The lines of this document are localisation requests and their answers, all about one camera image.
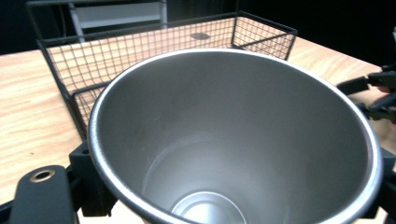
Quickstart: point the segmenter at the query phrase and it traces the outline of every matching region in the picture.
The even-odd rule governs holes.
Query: stainless steel cup
[[[382,173],[370,125],[340,91],[234,49],[129,68],[97,100],[89,143],[112,192],[151,222],[350,222]]]

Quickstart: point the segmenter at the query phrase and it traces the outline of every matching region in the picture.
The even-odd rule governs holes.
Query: black background
[[[26,0],[0,1],[0,53],[37,49]],[[239,7],[299,31],[299,36],[377,65],[396,62],[394,0],[240,0]],[[233,10],[235,1],[167,0],[168,20]],[[59,8],[43,18],[57,17]],[[59,21],[47,21],[47,33],[59,34]]]

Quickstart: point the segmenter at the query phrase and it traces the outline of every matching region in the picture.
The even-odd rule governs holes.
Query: wire mesh basket
[[[196,48],[244,49],[287,60],[297,35],[296,30],[287,26],[236,11],[161,26],[44,38],[33,8],[47,5],[55,4],[31,2],[28,12],[37,44],[82,139],[86,139],[91,110],[102,89],[136,63],[165,52]]]

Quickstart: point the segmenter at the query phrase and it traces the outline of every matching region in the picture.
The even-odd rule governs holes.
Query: black clamp
[[[388,119],[396,124],[396,71],[390,71],[395,68],[395,65],[383,66],[382,72],[372,73],[367,77],[358,77],[342,82],[337,85],[337,88],[345,95],[367,91],[369,90],[369,85],[388,88],[389,94],[378,99],[372,105],[359,103],[357,106],[367,119]]]
[[[0,205],[0,223],[76,224],[79,209],[84,217],[111,216],[118,199],[96,172],[87,142],[69,159],[66,169],[51,165],[25,175],[14,201]]]

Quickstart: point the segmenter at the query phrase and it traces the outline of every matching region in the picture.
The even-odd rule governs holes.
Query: table surface
[[[375,65],[301,38],[296,39],[289,62],[334,85],[380,71]],[[382,92],[371,89],[353,98],[371,103],[381,95]],[[23,175],[46,165],[67,166],[68,154],[81,139],[38,50],[0,56],[0,101],[0,203],[5,203],[13,199]],[[381,146],[396,153],[396,130],[390,122],[380,120],[372,124]],[[382,223],[384,215],[380,212],[375,220],[357,222]],[[113,209],[113,217],[81,217],[80,221],[141,223],[120,203]]]

